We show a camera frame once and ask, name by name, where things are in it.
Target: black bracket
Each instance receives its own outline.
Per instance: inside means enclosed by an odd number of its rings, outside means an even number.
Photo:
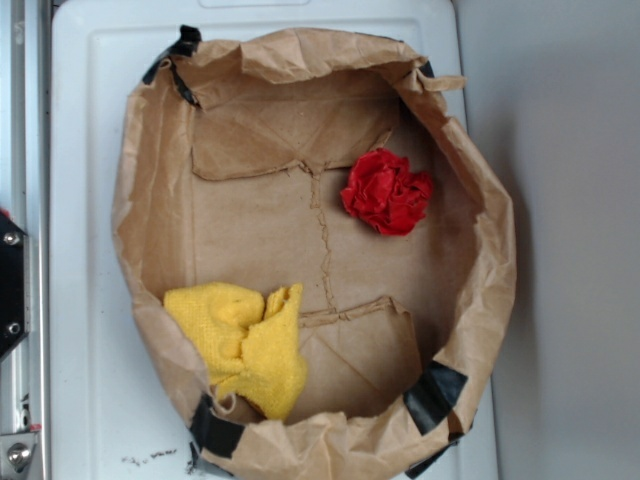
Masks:
[[[27,336],[26,234],[0,212],[0,361]]]

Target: metal bracket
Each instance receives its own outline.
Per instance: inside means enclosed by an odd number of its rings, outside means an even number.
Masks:
[[[0,213],[0,361],[27,336],[26,234]]]
[[[0,479],[38,478],[42,478],[42,453],[38,451],[38,433],[0,435]]]

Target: white wall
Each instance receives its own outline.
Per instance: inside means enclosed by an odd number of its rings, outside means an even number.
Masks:
[[[640,479],[640,2],[454,4],[469,130],[517,217],[501,476]]]

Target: yellow towel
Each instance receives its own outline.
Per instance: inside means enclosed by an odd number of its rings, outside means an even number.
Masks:
[[[302,392],[307,364],[298,353],[302,285],[259,292],[226,283],[168,291],[164,306],[194,343],[217,396],[242,395],[267,418],[284,420]]]

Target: metal frame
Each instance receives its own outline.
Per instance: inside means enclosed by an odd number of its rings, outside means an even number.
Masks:
[[[0,2],[0,205],[29,235],[29,335],[0,366],[0,477],[47,479],[50,0]],[[22,443],[29,466],[7,467]]]

